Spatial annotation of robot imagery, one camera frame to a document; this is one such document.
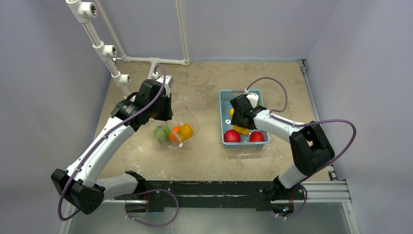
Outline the clear zip top bag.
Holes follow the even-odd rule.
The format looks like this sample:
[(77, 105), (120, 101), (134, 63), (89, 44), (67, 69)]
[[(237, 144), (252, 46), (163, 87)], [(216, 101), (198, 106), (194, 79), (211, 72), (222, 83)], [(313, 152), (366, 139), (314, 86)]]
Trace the clear zip top bag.
[(176, 126), (181, 127), (184, 124), (189, 124), (193, 129), (193, 136), (190, 139), (182, 142), (179, 136), (177, 135), (177, 138), (180, 141), (179, 144), (174, 144), (170, 142), (170, 140), (168, 142), (158, 141), (162, 150), (181, 149), (184, 146), (188, 145), (189, 141), (193, 139), (195, 136), (197, 136), (200, 131), (200, 121), (198, 117), (196, 116), (195, 112), (193, 111), (193, 109), (189, 106), (188, 97), (178, 96), (178, 99), (172, 102), (172, 112), (173, 112), (172, 120), (162, 121), (158, 125), (156, 125), (156, 127), (159, 125), (165, 125), (165, 126), (168, 126), (170, 130), (172, 130), (173, 127), (176, 127)]

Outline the orange mango fruit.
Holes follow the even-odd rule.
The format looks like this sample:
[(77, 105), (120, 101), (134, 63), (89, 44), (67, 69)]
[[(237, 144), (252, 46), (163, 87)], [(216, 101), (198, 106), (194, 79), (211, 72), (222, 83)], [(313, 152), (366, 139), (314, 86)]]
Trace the orange mango fruit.
[(193, 136), (193, 129), (189, 124), (182, 125), (177, 132), (182, 142), (190, 139)]

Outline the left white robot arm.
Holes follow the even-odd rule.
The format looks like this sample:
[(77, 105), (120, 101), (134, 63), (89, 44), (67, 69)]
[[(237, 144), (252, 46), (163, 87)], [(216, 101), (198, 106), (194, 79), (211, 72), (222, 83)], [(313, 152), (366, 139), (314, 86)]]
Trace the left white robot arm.
[(99, 179), (102, 170), (123, 143), (150, 119), (172, 119), (172, 76), (147, 79), (138, 92), (116, 104), (104, 129), (87, 150), (67, 169), (56, 169), (51, 180), (64, 200), (88, 215), (107, 199), (129, 195), (140, 199), (145, 194), (145, 179), (127, 171), (121, 176)]

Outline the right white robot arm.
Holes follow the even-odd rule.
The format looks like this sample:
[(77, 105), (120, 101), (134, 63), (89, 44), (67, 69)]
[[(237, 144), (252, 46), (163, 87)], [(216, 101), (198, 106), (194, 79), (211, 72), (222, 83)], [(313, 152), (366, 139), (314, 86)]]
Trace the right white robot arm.
[(320, 124), (301, 123), (273, 114), (263, 106), (253, 107), (246, 95), (230, 104), (234, 109), (231, 124), (249, 130), (266, 131), (289, 143), (293, 164), (273, 181), (272, 196), (286, 198), (293, 187), (314, 175), (335, 156)]

